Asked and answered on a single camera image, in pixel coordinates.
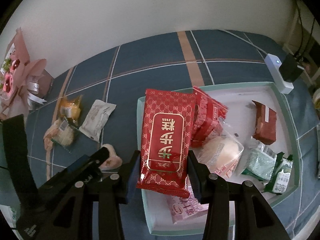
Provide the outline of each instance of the silver screw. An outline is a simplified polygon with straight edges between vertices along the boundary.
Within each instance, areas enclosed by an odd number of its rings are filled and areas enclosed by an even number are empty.
[[[252,186],[253,186],[253,183],[252,183],[252,181],[250,181],[250,180],[246,180],[246,181],[244,182],[244,184],[245,184],[247,187],[252,187]]]
[[[110,175],[110,179],[112,179],[112,180],[116,180],[116,179],[119,179],[119,178],[120,178],[120,176],[117,173],[114,173],[114,174]]]
[[[75,183],[75,187],[83,187],[83,185],[84,185],[83,181],[77,181]]]
[[[210,174],[209,174],[209,179],[215,180],[215,179],[217,179],[217,178],[218,178],[218,175],[217,175],[217,174],[215,174],[215,173],[210,173]]]

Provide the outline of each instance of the black cable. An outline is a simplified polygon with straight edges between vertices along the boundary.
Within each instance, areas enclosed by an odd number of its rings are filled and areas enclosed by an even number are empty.
[[[300,12],[300,8],[298,6],[298,2],[297,2],[297,0],[294,0],[294,1],[296,3],[297,9],[298,9],[298,15],[299,15],[299,20],[300,20],[300,24],[301,24],[301,43],[300,43],[299,49],[293,55],[294,57],[296,57],[299,54],[299,51],[300,51],[300,49],[302,47],[302,43],[303,43],[303,26],[302,26],[301,12]]]
[[[307,48],[308,48],[308,45],[309,45],[309,43],[310,43],[310,40],[311,40],[311,37],[312,37],[312,33],[313,33],[313,27],[315,26],[315,21],[316,21],[316,18],[313,18],[313,23],[312,23],[312,27],[311,27],[311,32],[310,32],[310,35],[309,35],[309,39],[308,39],[308,41],[307,41],[306,46],[304,47],[303,52],[302,52],[301,55],[297,58],[297,61],[299,61],[299,60],[303,57],[303,55],[305,54],[305,52],[306,52],[306,50],[307,50]]]

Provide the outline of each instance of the white power strip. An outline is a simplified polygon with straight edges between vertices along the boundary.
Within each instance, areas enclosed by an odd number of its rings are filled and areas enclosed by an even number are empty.
[[[293,89],[293,84],[283,80],[279,72],[279,67],[282,64],[281,60],[275,55],[268,54],[264,59],[264,62],[266,63],[279,92],[282,94],[289,94]]]

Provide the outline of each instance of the tray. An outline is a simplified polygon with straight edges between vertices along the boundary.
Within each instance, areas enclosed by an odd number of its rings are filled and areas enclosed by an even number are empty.
[[[226,123],[231,125],[232,132],[237,133],[237,139],[246,144],[254,133],[256,110],[251,100],[261,102],[277,112],[276,142],[270,148],[274,152],[283,151],[285,156],[293,154],[293,169],[286,192],[282,195],[263,193],[265,199],[273,207],[287,198],[299,185],[299,147],[297,145],[297,132],[292,115],[285,99],[273,82],[248,82],[204,86],[201,89],[212,98],[229,107]],[[178,92],[192,93],[192,89],[177,90]],[[143,119],[145,97],[139,98],[137,103],[137,141],[140,150],[141,124]],[[243,154],[238,167],[229,181],[242,183],[251,180],[258,189],[263,185],[250,176],[241,175],[246,160]],[[181,221],[173,225],[165,196],[161,193],[142,190],[142,199],[146,221],[150,234],[161,236],[182,236],[200,234],[204,231],[206,216],[193,220]],[[230,202],[230,225],[234,225],[234,203]]]

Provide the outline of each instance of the mint green tray rim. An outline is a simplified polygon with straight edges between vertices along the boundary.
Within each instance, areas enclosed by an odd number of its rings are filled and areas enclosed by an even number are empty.
[[[287,129],[289,132],[289,139],[293,154],[293,165],[294,165],[294,184],[290,188],[290,190],[287,190],[284,194],[280,195],[275,201],[273,201],[270,205],[271,207],[274,207],[279,202],[282,202],[284,199],[286,199],[291,193],[293,193],[299,186],[300,183],[300,147],[298,145],[297,139],[297,130],[295,128],[292,114],[290,111],[290,107],[288,105],[288,101],[286,100],[286,97],[279,92],[279,90],[276,88],[275,84],[273,82],[244,82],[244,83],[231,83],[231,84],[219,84],[219,85],[210,85],[210,86],[203,86],[200,87],[203,91],[209,92],[214,90],[224,90],[224,89],[237,89],[237,88],[249,88],[249,87],[263,87],[267,86],[272,89],[274,92],[278,103],[280,105],[282,114],[284,116],[285,123],[287,125]],[[177,92],[182,93],[192,93],[192,88],[187,89],[180,89],[175,90]],[[138,149],[141,150],[141,129],[142,129],[142,119],[143,119],[143,111],[144,111],[144,102],[146,97],[141,97],[138,99],[137,103],[137,143],[138,143]],[[204,232],[204,228],[197,228],[192,230],[178,230],[178,231],[157,231],[152,230],[152,221],[148,213],[148,207],[146,205],[147,203],[147,195],[145,190],[141,190],[142,192],[142,200],[143,200],[143,207],[144,212],[146,216],[146,221],[148,225],[148,229],[150,234],[157,235],[157,236],[185,236],[185,235],[196,235],[196,234],[202,234]]]

